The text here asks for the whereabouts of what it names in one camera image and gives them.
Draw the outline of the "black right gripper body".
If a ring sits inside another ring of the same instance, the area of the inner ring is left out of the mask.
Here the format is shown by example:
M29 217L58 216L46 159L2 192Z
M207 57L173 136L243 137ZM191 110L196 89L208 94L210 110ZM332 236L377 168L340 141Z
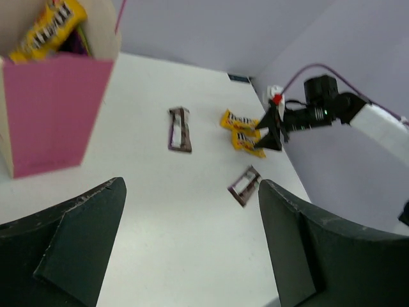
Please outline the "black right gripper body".
M284 142L289 141L290 132L331 126L332 115L320 107L305 107L303 109L286 109L281 122L281 132Z

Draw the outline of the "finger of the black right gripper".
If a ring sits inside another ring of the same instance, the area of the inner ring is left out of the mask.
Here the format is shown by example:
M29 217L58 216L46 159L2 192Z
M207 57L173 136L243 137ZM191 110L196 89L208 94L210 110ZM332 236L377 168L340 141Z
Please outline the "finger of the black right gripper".
M279 110L277 104L273 100L268 101L268 109L265 115L260 119L255 129L274 130L279 126Z
M279 132L277 130L269 130L255 145L254 148L265 148L269 150L281 151L282 144Z

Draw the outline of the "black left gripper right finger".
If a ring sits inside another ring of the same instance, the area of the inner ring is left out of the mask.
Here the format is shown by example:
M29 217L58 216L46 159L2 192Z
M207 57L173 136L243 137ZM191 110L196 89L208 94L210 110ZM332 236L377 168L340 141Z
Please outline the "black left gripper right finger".
M408 237L354 223L271 180L259 208L281 306L407 306Z

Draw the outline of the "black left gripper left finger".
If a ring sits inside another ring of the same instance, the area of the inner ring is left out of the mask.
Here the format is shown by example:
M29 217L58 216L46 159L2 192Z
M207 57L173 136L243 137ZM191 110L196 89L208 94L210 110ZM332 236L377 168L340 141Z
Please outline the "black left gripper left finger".
M127 187L114 177L1 225L1 306L96 306Z

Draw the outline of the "yellow M&M packet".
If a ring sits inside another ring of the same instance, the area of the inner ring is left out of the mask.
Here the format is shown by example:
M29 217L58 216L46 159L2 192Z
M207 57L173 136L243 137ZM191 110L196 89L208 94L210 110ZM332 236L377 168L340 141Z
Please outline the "yellow M&M packet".
M231 131L231 142L235 150L242 150L260 159L264 159L266 154L264 149L255 148L255 144L261 140L261 133L258 130Z
M227 109L220 119L220 126L230 131L244 133L250 137L260 137L260 131L256 130L259 120L243 116L237 116Z

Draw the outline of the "dark blue purple snack bag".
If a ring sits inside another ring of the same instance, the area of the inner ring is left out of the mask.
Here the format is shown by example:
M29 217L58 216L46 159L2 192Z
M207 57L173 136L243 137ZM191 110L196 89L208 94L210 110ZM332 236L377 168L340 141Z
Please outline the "dark blue purple snack bag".
M59 52L68 52L92 57L86 35L82 26L77 26L58 49Z

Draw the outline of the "yellow snack bar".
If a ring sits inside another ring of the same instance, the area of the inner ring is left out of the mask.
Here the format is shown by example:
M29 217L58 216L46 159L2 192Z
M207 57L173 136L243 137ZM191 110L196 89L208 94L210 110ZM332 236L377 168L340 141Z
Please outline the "yellow snack bar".
M47 1L44 10L8 57L15 63L42 60L55 53L88 18L80 2Z

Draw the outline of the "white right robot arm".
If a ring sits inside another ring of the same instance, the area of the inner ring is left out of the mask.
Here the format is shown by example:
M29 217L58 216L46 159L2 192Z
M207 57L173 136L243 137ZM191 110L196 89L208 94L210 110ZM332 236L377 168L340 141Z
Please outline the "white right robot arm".
M300 109L286 108L283 92L269 88L269 108L257 125L268 132L255 148L280 151L289 135L329 127L339 121L375 141L391 156L408 165L408 124L363 97L360 93L339 93L337 81L329 75L305 81L306 102ZM363 170L355 155L323 153L314 162L318 171L307 192L313 204L333 214L379 230L408 235L408 206L397 207L386 187L371 187L373 177Z

